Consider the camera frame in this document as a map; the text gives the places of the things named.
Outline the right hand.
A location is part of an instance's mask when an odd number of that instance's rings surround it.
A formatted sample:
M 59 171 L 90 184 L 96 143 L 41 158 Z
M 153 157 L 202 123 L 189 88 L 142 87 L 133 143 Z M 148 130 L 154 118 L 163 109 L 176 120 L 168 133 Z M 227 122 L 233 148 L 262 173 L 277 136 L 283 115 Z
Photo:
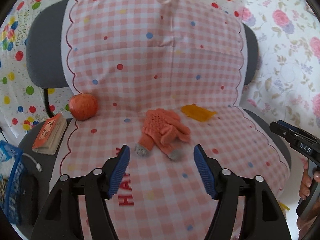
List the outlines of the right hand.
M 314 180 L 317 183 L 319 183 L 320 179 L 319 179 L 319 171 L 317 171 L 313 174 L 313 178 L 311 178 L 308 175 L 309 163 L 307 161 L 305 162 L 303 168 L 304 168 L 304 171 L 303 171 L 303 175 L 302 175 L 302 181 L 300 184 L 299 196 L 303 200 L 306 200 L 306 198 L 310 195 L 310 186 L 311 186 L 312 181 Z

